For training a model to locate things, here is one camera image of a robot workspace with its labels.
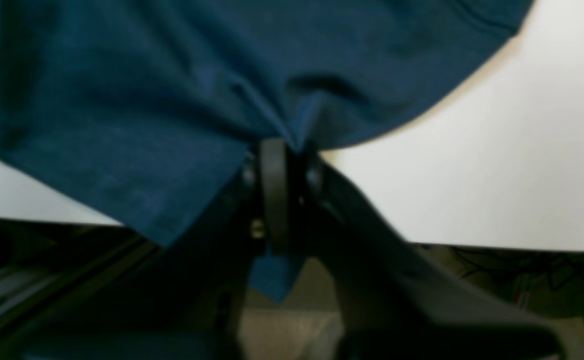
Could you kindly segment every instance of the floor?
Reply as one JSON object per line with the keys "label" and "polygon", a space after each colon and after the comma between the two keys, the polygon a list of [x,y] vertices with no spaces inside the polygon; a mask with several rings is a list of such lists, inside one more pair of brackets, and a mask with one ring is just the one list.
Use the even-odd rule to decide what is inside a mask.
{"label": "floor", "polygon": [[[454,258],[449,248],[438,246],[425,250],[425,253],[455,274],[465,272],[463,264]],[[498,287],[484,277],[477,276],[468,281],[487,292],[498,294]],[[578,311],[570,307],[578,308],[583,300],[578,285],[575,287],[566,287],[562,293],[556,294],[537,285],[532,290],[529,309],[551,308],[549,305],[554,304],[555,315],[573,315]],[[553,318],[549,322],[564,343],[569,359],[584,360],[582,317]],[[272,303],[255,291],[248,295],[241,341],[250,360],[331,359],[342,334],[331,278],[315,259],[308,262],[297,286],[281,305]]]}

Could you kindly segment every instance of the blue t-shirt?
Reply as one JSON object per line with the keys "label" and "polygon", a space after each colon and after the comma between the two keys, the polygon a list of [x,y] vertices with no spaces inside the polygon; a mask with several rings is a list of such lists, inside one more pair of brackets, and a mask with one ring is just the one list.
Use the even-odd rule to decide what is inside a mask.
{"label": "blue t-shirt", "polygon": [[0,0],[0,160],[169,246],[249,146],[405,124],[531,2]]}

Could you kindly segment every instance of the white table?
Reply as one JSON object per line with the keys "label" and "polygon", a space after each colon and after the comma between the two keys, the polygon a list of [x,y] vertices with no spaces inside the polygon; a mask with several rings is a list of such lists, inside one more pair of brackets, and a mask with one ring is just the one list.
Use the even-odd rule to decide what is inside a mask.
{"label": "white table", "polygon": [[[584,0],[537,0],[436,107],[324,156],[410,241],[584,251]],[[1,163],[0,218],[117,224]]]}

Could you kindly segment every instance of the black wire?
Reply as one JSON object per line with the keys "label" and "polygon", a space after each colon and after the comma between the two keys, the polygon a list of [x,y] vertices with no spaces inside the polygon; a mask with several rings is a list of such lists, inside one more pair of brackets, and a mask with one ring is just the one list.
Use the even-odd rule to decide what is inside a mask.
{"label": "black wire", "polygon": [[[465,265],[470,265],[473,269],[468,269],[461,278],[467,278],[475,273],[485,272],[494,280],[510,280],[524,273],[543,274],[547,278],[548,287],[556,292],[562,289],[574,278],[580,278],[584,282],[584,261],[578,260],[584,254],[568,256],[565,253],[541,253],[532,252],[517,257],[506,257],[491,250],[469,250],[452,246],[454,255]],[[469,259],[466,255],[486,256],[499,260],[506,268],[490,268]],[[555,283],[555,274],[564,267],[570,267],[571,272],[566,278]]]}

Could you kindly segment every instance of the white desk surface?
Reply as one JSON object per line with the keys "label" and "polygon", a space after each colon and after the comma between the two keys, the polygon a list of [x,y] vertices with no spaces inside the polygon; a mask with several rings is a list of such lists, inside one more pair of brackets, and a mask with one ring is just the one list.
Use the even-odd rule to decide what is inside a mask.
{"label": "white desk surface", "polygon": [[[584,0],[537,0],[436,107],[324,155],[410,241],[584,251]],[[0,218],[116,224],[3,164]]]}

